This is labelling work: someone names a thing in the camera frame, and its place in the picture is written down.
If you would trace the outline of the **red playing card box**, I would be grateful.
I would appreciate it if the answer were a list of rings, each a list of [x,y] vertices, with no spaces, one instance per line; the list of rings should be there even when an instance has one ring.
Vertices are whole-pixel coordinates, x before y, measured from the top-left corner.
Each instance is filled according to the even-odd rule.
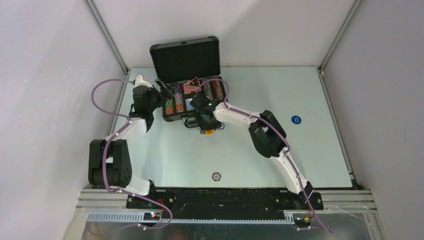
[[[194,94],[194,93],[202,91],[202,88],[200,87],[199,84],[192,84],[192,83],[183,83],[182,89],[185,95]]]

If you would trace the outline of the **triangular dealer button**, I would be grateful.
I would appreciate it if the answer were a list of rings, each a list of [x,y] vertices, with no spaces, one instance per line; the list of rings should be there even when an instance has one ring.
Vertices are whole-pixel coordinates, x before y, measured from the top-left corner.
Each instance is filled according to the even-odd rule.
[[[189,80],[186,84],[190,87],[198,88],[201,85],[201,81],[199,80],[198,77],[194,77],[193,79]]]

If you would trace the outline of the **black poker set case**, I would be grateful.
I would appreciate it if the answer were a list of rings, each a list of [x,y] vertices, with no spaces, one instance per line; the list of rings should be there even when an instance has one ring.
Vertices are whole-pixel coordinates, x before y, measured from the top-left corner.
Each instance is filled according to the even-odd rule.
[[[149,53],[157,79],[175,87],[172,99],[166,99],[162,117],[166,122],[182,120],[188,129],[198,126],[194,109],[187,111],[185,99],[196,93],[204,94],[210,100],[226,96],[221,82],[220,42],[216,36],[154,44]],[[183,84],[198,77],[202,91],[184,94]]]

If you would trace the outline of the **orange round button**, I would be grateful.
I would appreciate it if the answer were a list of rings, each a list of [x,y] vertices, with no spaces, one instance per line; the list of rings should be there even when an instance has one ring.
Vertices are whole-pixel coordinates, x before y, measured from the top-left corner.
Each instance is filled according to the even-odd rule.
[[[206,136],[211,136],[211,135],[213,135],[214,134],[214,130],[206,130],[205,132],[204,132],[204,134],[206,135]]]

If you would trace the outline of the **blue round button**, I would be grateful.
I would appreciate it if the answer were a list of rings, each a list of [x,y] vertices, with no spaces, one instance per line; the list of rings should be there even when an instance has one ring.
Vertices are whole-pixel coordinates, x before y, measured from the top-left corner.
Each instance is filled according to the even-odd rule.
[[[298,115],[294,115],[294,116],[291,117],[291,121],[292,121],[293,124],[299,125],[302,122],[302,118]]]

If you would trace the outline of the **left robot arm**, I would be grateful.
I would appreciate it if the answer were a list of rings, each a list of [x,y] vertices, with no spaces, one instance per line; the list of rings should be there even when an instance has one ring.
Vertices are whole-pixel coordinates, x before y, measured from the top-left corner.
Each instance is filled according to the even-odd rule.
[[[153,182],[133,173],[130,148],[145,135],[154,122],[154,111],[166,103],[166,95],[138,75],[133,84],[133,104],[126,122],[115,133],[89,144],[88,182],[109,192],[139,196],[145,208],[153,208],[158,194],[150,190]]]

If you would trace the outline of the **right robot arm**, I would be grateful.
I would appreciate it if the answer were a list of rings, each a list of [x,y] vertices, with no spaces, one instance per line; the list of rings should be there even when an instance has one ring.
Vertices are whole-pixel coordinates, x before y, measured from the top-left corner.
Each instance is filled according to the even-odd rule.
[[[195,95],[190,105],[203,133],[213,132],[224,124],[248,130],[255,150],[270,159],[282,175],[287,190],[292,193],[291,204],[297,209],[304,209],[310,204],[314,188],[293,160],[287,134],[272,112],[247,111],[225,99],[210,100],[200,93]]]

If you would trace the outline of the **blue playing card box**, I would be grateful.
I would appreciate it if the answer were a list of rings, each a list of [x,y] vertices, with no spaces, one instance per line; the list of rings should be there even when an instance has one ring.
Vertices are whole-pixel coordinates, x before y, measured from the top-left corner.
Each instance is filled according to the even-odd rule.
[[[191,105],[192,98],[186,98],[185,100],[185,108],[187,111],[192,111],[194,108]]]

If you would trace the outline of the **poker chip front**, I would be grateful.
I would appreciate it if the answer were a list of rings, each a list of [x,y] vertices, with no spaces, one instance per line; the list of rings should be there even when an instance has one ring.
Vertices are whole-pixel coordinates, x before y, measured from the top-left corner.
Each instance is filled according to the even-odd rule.
[[[214,181],[214,182],[218,182],[218,181],[220,181],[221,180],[221,174],[219,173],[219,172],[214,172],[213,174],[212,174],[212,176],[211,176],[211,178],[212,178],[212,180]]]

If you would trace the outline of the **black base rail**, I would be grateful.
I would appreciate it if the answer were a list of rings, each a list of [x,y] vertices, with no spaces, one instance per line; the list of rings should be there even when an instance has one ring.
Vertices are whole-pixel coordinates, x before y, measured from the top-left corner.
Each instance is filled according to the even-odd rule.
[[[285,188],[182,188],[159,187],[147,198],[162,204],[129,196],[128,209],[153,210],[173,220],[283,220],[284,211],[323,210],[321,194],[313,192],[306,200],[302,193]]]

